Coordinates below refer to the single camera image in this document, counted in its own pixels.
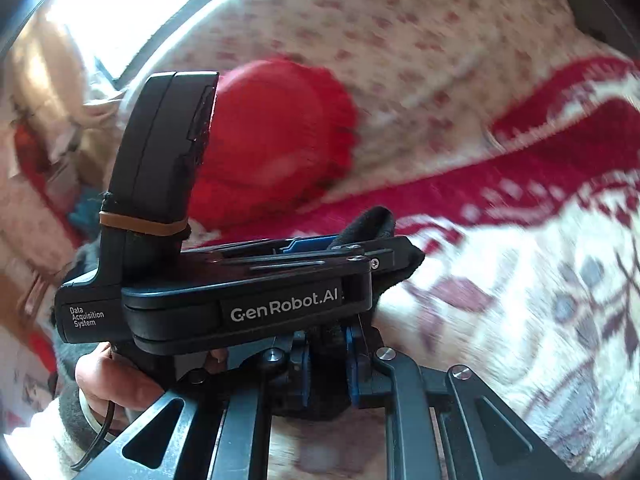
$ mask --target black cord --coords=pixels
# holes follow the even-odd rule
[[[94,458],[94,456],[97,454],[96,450],[98,444],[100,444],[104,440],[104,437],[107,435],[107,432],[111,427],[111,422],[113,421],[113,413],[115,412],[115,410],[116,404],[115,402],[110,400],[107,405],[107,416],[104,418],[104,422],[102,424],[102,427],[100,428],[100,431],[95,436],[94,441],[89,446],[89,449],[86,450],[84,456],[80,459],[80,462],[71,466],[71,469],[73,471],[82,471],[82,469],[84,469],[86,465],[91,462],[92,458]]]

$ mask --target silver screw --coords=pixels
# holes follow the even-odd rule
[[[194,368],[189,372],[187,377],[191,384],[202,384],[209,377],[209,372],[204,368]]]
[[[284,352],[279,348],[269,348],[264,353],[264,360],[268,363],[277,363],[284,357]]]
[[[471,368],[466,365],[454,365],[451,367],[451,374],[460,381],[466,381],[474,373],[471,371]]]
[[[376,350],[376,356],[381,361],[391,361],[396,357],[396,351],[388,346],[383,346]]]

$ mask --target human hand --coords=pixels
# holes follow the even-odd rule
[[[225,369],[226,349],[210,352],[205,368],[211,373]],[[84,393],[96,420],[102,423],[110,400],[116,404],[111,428],[129,425],[125,408],[143,412],[164,393],[154,380],[121,360],[111,359],[110,343],[100,343],[76,364],[76,382]]]

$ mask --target triangular cutout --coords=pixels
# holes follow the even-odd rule
[[[184,407],[182,399],[171,400],[127,445],[122,455],[149,469],[160,467],[175,425]]]
[[[497,465],[508,464],[531,453],[531,444],[487,398],[476,399],[476,409]]]

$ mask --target white sleeve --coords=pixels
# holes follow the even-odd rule
[[[84,455],[62,424],[58,399],[33,415],[28,428],[16,428],[5,439],[31,480],[70,480],[76,475],[70,466]]]

